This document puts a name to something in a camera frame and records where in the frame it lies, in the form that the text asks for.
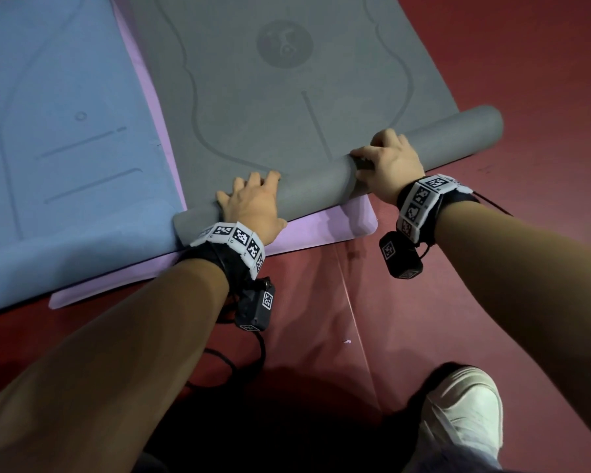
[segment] blue yoga mat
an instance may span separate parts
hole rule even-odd
[[[110,0],[0,0],[0,308],[176,249]]]

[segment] wrist tracker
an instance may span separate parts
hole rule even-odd
[[[226,275],[231,294],[238,297],[234,323],[243,330],[260,332],[269,326],[275,286],[258,278],[265,262],[265,246],[242,223],[218,222],[203,230],[177,262],[204,259]]]
[[[440,210],[454,202],[479,202],[472,193],[469,187],[443,174],[425,176],[403,188],[396,201],[396,230],[379,241],[390,275],[412,279],[422,272],[420,259],[435,244],[435,222]],[[421,243],[427,245],[427,250],[419,257],[416,247]]]

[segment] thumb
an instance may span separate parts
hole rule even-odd
[[[371,179],[374,177],[374,171],[371,171],[370,169],[360,169],[355,173],[355,177],[358,181],[370,184]]]

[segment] wristband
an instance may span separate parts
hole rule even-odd
[[[443,174],[418,179],[398,195],[396,229],[414,245],[424,242],[432,246],[435,244],[435,221],[440,210],[453,202],[479,202],[472,193],[471,188]]]
[[[239,294],[256,280],[265,262],[265,246],[242,223],[218,222],[203,230],[178,259],[205,259],[225,273],[230,292]]]

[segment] white sneaker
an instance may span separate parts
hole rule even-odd
[[[496,463],[504,444],[504,410],[495,382],[476,367],[463,367],[427,394],[416,450],[404,471],[430,453],[450,446],[479,450]]]

